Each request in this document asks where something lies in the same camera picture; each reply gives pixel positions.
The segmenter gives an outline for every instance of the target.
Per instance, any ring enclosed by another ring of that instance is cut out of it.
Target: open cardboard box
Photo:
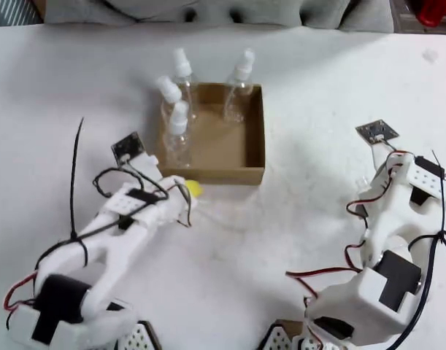
[[[163,176],[179,175],[207,184],[260,184],[265,172],[264,110],[261,86],[255,85],[242,123],[223,120],[225,86],[200,84],[199,118],[191,129],[192,166],[168,168],[161,120],[159,169]]]

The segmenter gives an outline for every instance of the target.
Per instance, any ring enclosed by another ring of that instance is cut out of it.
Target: white tabletop
[[[307,291],[284,272],[344,265],[342,248],[362,234],[345,213],[356,179],[374,174],[357,125],[383,118],[401,134],[396,145],[425,156],[434,149],[446,168],[446,36],[167,24],[0,28],[0,349],[21,349],[4,329],[5,292],[69,234],[80,118],[82,227],[103,203],[91,180],[114,164],[110,145],[132,131],[153,145],[153,81],[171,73],[177,46],[212,82],[226,78],[245,47],[257,52],[266,173],[260,187],[205,186],[193,228],[160,230],[118,290],[152,322],[164,349],[254,349],[276,318],[302,319]],[[322,289],[348,278],[311,282]],[[430,301],[402,348],[445,346],[440,247]]]

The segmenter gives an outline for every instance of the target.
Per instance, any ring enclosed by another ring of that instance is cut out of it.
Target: white spray nozzle
[[[238,80],[247,80],[252,73],[255,53],[252,49],[246,49],[234,69],[234,75]]]
[[[168,76],[164,75],[159,77],[156,80],[156,85],[168,104],[175,104],[182,98],[182,92],[179,87],[175,85]]]
[[[188,103],[179,101],[174,105],[171,119],[169,120],[169,132],[172,135],[182,135],[187,130]]]
[[[174,50],[174,65],[176,69],[176,75],[179,78],[188,77],[192,74],[191,63],[187,59],[187,55],[183,48]]]

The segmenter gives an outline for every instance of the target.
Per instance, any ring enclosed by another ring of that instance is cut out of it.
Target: black cable
[[[420,315],[422,314],[424,306],[426,305],[428,293],[430,291],[430,287],[431,287],[431,283],[432,283],[437,243],[439,241],[441,241],[446,246],[446,239],[445,239],[445,236],[446,236],[446,231],[445,231],[445,189],[443,186],[443,178],[445,175],[443,174],[442,166],[440,165],[440,162],[439,162],[437,156],[435,155],[435,152],[432,151],[432,153],[434,153],[435,160],[437,161],[437,164],[440,167],[440,176],[439,177],[440,177],[440,190],[442,192],[442,225],[441,225],[440,231],[438,233],[436,233],[434,235],[419,236],[419,237],[413,239],[408,246],[408,249],[410,250],[412,248],[412,246],[414,244],[416,244],[417,242],[419,242],[421,239],[432,238],[430,252],[429,252],[429,256],[428,256],[427,276],[426,276],[426,280],[424,281],[422,295],[420,296],[418,307],[417,307],[414,315],[412,316],[410,323],[404,329],[403,333],[395,340],[395,342],[391,346],[389,346],[387,348],[387,350],[396,350],[406,340],[406,338],[409,336],[409,334],[414,329],[415,325],[418,323]]]
[[[163,201],[164,199],[165,199],[165,198],[160,198],[160,199],[157,200],[157,202],[158,202],[158,201]],[[109,224],[106,224],[106,225],[104,225],[104,226],[101,226],[101,227],[99,227],[99,228],[96,228],[95,230],[92,230],[91,232],[84,233],[84,234],[82,234],[81,236],[78,236],[77,240],[70,240],[70,239],[67,239],[67,240],[65,240],[65,241],[61,241],[61,242],[58,242],[57,244],[54,244],[52,247],[50,247],[48,250],[46,250],[44,253],[41,254],[41,256],[39,257],[39,259],[38,259],[37,262],[36,262],[36,265],[35,265],[35,268],[34,268],[34,269],[37,270],[38,267],[39,267],[39,264],[41,263],[41,261],[42,261],[46,256],[48,256],[50,253],[54,252],[55,250],[59,249],[60,247],[65,246],[65,245],[70,244],[70,243],[77,242],[78,240],[81,241],[81,240],[83,240],[83,239],[85,239],[85,238],[88,238],[88,237],[97,235],[98,233],[101,233],[101,232],[103,232],[103,231],[105,231],[105,230],[107,230],[107,229],[109,229],[109,228],[112,228],[112,227],[114,227],[114,226],[116,226],[116,225],[119,225],[119,224],[121,224],[121,223],[127,221],[127,220],[130,219],[132,216],[134,216],[136,213],[138,213],[139,211],[145,209],[145,208],[146,208],[147,206],[149,206],[149,205],[151,205],[151,204],[150,204],[150,203],[145,203],[145,204],[143,204],[142,206],[139,206],[138,208],[134,209],[133,211],[131,211],[131,212],[128,213],[127,215],[123,215],[123,216],[121,216],[119,219],[117,219],[117,220],[115,220],[115,221],[113,221],[113,222],[111,222],[111,223],[109,223]]]
[[[78,153],[78,141],[80,140],[80,132],[82,130],[83,120],[80,121],[78,125],[77,135],[75,136],[74,143],[74,157],[72,159],[72,174],[70,176],[70,239],[75,239],[77,235],[77,230],[75,229],[75,218],[74,218],[74,186],[75,186],[75,171],[77,168],[77,153]]]
[[[127,160],[127,165],[130,166],[137,174],[139,174],[143,179],[147,180],[149,183],[151,183],[153,186],[155,186],[156,188],[159,189],[160,192],[162,192],[164,194],[164,196],[166,197],[165,199],[169,198],[169,193],[167,192],[167,190],[165,190],[159,183],[157,183],[156,181],[154,181],[153,179],[151,179],[150,177],[146,176],[145,174],[143,174],[140,170],[138,170],[137,168],[135,168],[133,165],[130,164],[130,161]]]
[[[388,147],[390,147],[390,148],[393,150],[393,152],[396,152],[396,151],[397,151],[396,147],[394,147],[394,146],[393,146],[390,142],[388,142],[387,140],[383,139],[383,140],[382,140],[382,143],[384,143],[384,144],[386,144]]]
[[[105,192],[101,189],[101,186],[99,186],[99,180],[102,178],[105,174],[110,173],[111,171],[118,171],[120,173],[125,173],[130,176],[133,176],[135,179],[138,180],[140,183],[140,190],[143,191],[145,189],[145,186],[143,184],[142,179],[138,175],[136,175],[133,171],[124,169],[124,168],[107,168],[106,170],[103,170],[101,173],[96,175],[96,177],[93,179],[93,186],[98,190],[99,194],[102,195],[105,198],[111,198],[112,193],[111,192]]]
[[[416,244],[417,242],[419,242],[421,239],[424,239],[424,238],[433,238],[433,237],[435,237],[435,235],[421,235],[421,236],[418,236],[418,237],[416,237],[416,238],[414,238],[409,244],[408,244],[408,246],[407,246],[407,250],[411,250],[411,248],[412,248],[412,246],[414,246],[414,244]]]
[[[434,272],[434,260],[435,260],[435,251],[437,248],[437,243],[439,241],[438,235],[435,235],[432,239],[430,254],[428,257],[428,265],[427,265],[427,276],[424,282],[424,287],[422,290],[422,295],[420,296],[418,308],[414,313],[414,316],[411,318],[410,323],[406,326],[403,333],[395,340],[395,342],[387,348],[387,350],[396,350],[409,336],[409,334],[414,330],[415,325],[418,323],[420,315],[424,309],[424,306],[427,302],[428,292],[430,291],[430,286],[432,283],[432,276]]]
[[[191,228],[192,227],[192,223],[191,223],[192,195],[191,195],[191,192],[188,189],[188,187],[185,186],[184,184],[179,184],[179,183],[176,182],[176,186],[179,189],[179,191],[182,194],[182,196],[184,197],[185,202],[187,203],[187,206],[188,206],[188,210],[187,210],[187,224],[184,224],[180,220],[178,220],[177,222],[179,222],[181,225],[186,226],[187,228]]]
[[[26,305],[33,305],[34,303],[34,299],[28,299],[28,300],[24,300],[21,302],[22,304],[26,304]],[[7,330],[10,330],[10,319],[12,318],[12,315],[14,312],[16,312],[17,309],[13,309],[9,312],[9,315],[7,316],[7,318],[5,319],[5,327]]]
[[[84,268],[88,265],[88,249],[86,248],[86,245],[83,243],[83,241],[80,238],[74,239],[74,241],[78,242],[78,244],[83,248],[84,256],[85,256],[85,264]]]
[[[10,319],[12,318],[12,315],[13,315],[13,313],[15,311],[16,311],[16,309],[15,310],[11,310],[10,313],[9,313],[9,316],[7,316],[7,319],[5,320],[5,327],[6,327],[7,330],[10,330],[9,322],[10,322]]]

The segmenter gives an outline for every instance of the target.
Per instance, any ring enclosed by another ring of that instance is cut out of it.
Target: white 3d-printed robot arm
[[[411,154],[391,157],[385,168],[393,169],[388,191],[379,201],[364,204],[369,229],[361,239],[365,240],[361,247],[363,271],[348,283],[327,287],[307,306],[306,325],[325,343],[335,344],[339,349],[383,343],[403,332],[419,304],[422,288],[419,284],[415,292],[405,292],[399,306],[387,306],[382,297],[389,280],[376,267],[386,251],[392,252],[397,259],[419,267],[423,281],[431,242],[422,240],[411,252],[408,245],[414,238],[433,235],[439,229],[442,216],[439,177],[417,166]],[[383,169],[359,197],[379,195],[389,179]],[[415,188],[431,194],[420,206],[411,200]]]
[[[145,168],[147,173],[152,174],[151,177],[156,180],[160,174],[155,163],[149,162],[150,159],[152,160],[144,153],[136,159],[137,163],[134,165],[140,170]],[[181,213],[188,209],[188,203],[180,187],[176,186],[176,184],[184,184],[184,179],[170,176],[158,183],[169,194],[166,200],[158,201],[137,212],[132,216],[131,225],[124,231],[118,230],[116,225],[82,240],[88,250],[88,264],[99,262],[105,267],[104,272],[96,283],[91,285],[81,301],[80,312],[83,321],[77,324],[60,321],[47,345],[33,339],[40,312],[31,306],[19,305],[10,322],[9,333],[14,340],[33,349],[85,350],[115,341],[134,328],[139,317],[133,310],[129,308],[119,311],[107,310],[114,299],[113,292],[157,229],[167,222],[175,222]],[[127,215],[142,206],[145,202],[129,195],[131,190],[136,189],[135,185],[125,183],[103,205],[96,217],[80,232],[79,237],[102,228],[116,221],[120,215]],[[152,184],[146,186],[145,191],[163,195],[156,192]],[[196,202],[192,199],[191,203],[195,205]],[[68,276],[83,268],[84,258],[85,251],[76,242],[62,246],[46,256],[40,262],[37,271],[35,297],[42,292],[50,276]]]

